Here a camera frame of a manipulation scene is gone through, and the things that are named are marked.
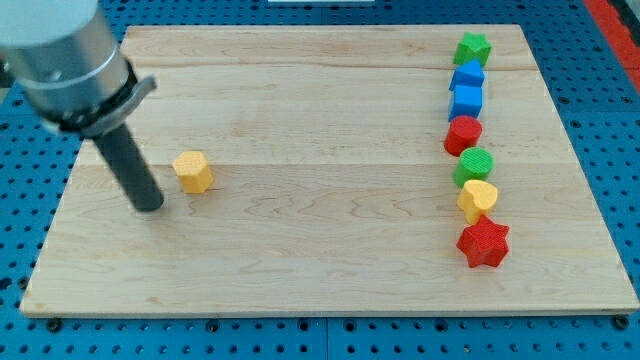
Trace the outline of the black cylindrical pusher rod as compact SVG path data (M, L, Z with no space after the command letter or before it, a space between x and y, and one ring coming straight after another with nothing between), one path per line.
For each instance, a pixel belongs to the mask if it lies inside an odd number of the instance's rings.
M152 212L163 205L164 196L126 124L93 141L135 210Z

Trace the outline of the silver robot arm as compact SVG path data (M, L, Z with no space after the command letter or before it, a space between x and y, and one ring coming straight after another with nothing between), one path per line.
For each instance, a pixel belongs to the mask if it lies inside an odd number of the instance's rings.
M156 81L136 76L98 2L2 0L1 54L36 114L92 140L136 210L163 205L126 124Z

